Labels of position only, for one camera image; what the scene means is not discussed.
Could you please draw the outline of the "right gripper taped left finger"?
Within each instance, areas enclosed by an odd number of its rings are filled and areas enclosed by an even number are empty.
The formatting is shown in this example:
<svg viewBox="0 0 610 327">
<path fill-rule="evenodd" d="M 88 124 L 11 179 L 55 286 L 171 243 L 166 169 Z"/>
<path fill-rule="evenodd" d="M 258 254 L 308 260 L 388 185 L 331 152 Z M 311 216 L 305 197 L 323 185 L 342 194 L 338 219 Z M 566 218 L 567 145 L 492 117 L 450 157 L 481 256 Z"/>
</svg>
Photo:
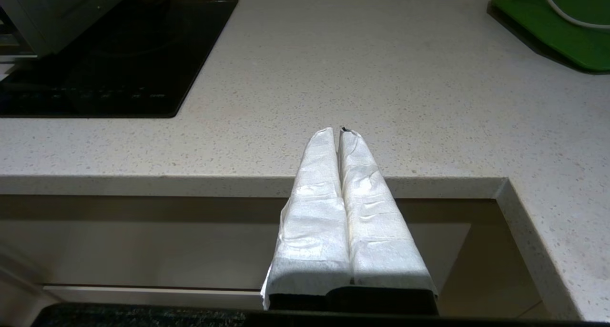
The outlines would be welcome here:
<svg viewBox="0 0 610 327">
<path fill-rule="evenodd" d="M 318 130 L 305 146 L 280 214 L 273 259 L 261 288 L 265 310 L 288 298 L 324 298 L 350 285 L 348 222 L 334 131 Z"/>
</svg>

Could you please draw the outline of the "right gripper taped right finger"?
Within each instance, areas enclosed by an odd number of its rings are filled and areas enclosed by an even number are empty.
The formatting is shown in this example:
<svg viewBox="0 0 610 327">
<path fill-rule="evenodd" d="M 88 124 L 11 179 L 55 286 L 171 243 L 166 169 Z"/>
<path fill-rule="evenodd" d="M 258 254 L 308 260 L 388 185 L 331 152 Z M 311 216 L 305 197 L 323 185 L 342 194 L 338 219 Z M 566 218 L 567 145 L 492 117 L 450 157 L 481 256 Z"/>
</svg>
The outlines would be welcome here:
<svg viewBox="0 0 610 327">
<path fill-rule="evenodd" d="M 356 286 L 438 295 L 414 238 L 364 138 L 342 129 L 338 147 Z"/>
</svg>

